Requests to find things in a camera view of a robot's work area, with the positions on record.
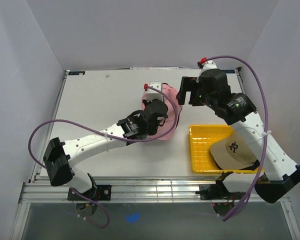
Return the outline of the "pink baseball cap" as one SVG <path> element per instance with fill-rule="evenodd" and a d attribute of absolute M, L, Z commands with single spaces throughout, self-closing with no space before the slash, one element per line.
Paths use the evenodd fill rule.
<path fill-rule="evenodd" d="M 150 88 L 146 83 L 144 85 L 144 90 Z M 168 106 L 167 118 L 165 121 L 162 121 L 162 126 L 159 126 L 157 133 L 155 135 L 148 135 L 148 139 L 158 139 L 161 141 L 166 141 L 172 138 L 175 133 L 175 130 L 178 126 L 180 113 L 182 111 L 182 106 L 178 104 L 177 100 L 177 89 L 168 85 L 167 83 L 162 83 L 162 91 L 160 92 L 163 95 L 163 102 Z M 143 110 L 143 103 L 141 98 L 141 109 Z"/>

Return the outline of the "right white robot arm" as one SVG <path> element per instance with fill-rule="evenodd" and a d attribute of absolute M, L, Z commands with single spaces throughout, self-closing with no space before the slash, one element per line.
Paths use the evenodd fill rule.
<path fill-rule="evenodd" d="M 275 203 L 300 182 L 300 165 L 292 160 L 266 131 L 256 106 L 244 93 L 232 93 L 227 75 L 220 69 L 203 70 L 198 77 L 181 79 L 177 100 L 184 105 L 207 106 L 242 137 L 259 160 L 264 174 L 256 178 L 254 189 L 266 202 Z"/>

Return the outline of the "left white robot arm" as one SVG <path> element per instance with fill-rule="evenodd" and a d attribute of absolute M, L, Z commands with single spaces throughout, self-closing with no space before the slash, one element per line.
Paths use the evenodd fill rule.
<path fill-rule="evenodd" d="M 161 122 L 167 118 L 167 113 L 168 106 L 156 99 L 146 104 L 143 110 L 134 111 L 127 118 L 104 129 L 101 134 L 66 141 L 58 137 L 51 139 L 43 156 L 51 186 L 67 185 L 85 200 L 94 198 L 97 185 L 92 175 L 80 170 L 77 164 L 100 153 L 126 147 L 155 135 Z"/>

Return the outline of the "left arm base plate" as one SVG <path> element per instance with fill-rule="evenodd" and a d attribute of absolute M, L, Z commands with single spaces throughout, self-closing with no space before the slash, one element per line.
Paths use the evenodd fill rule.
<path fill-rule="evenodd" d="M 90 189 L 84 193 L 81 193 L 82 196 L 93 200 L 93 201 L 110 201 L 112 193 L 112 186 L 109 184 L 97 185 L 95 189 Z M 73 190 L 68 191 L 67 195 L 68 201 L 83 201 L 84 198 L 80 197 Z"/>

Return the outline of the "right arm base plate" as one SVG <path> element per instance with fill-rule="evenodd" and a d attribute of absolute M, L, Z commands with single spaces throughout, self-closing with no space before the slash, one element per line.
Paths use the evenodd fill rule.
<path fill-rule="evenodd" d="M 229 192 L 224 186 L 217 184 L 200 184 L 199 190 L 195 192 L 201 200 L 233 200 L 241 199 L 244 192 Z"/>

